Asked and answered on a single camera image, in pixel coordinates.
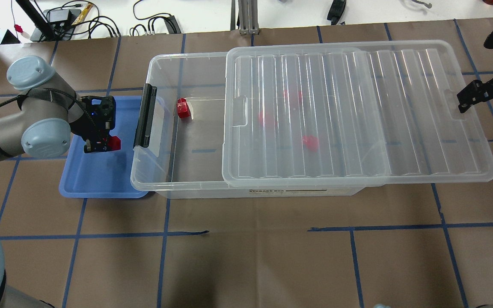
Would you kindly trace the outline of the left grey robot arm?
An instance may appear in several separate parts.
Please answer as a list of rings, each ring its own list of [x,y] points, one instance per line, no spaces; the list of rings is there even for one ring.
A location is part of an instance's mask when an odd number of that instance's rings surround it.
[[[14,61],[6,79],[19,92],[0,103],[17,103],[19,111],[0,118],[0,162],[22,154],[59,157],[70,149],[71,136],[84,142],[84,152],[121,149],[111,135],[116,126],[113,96],[79,96],[43,58],[30,55]]]

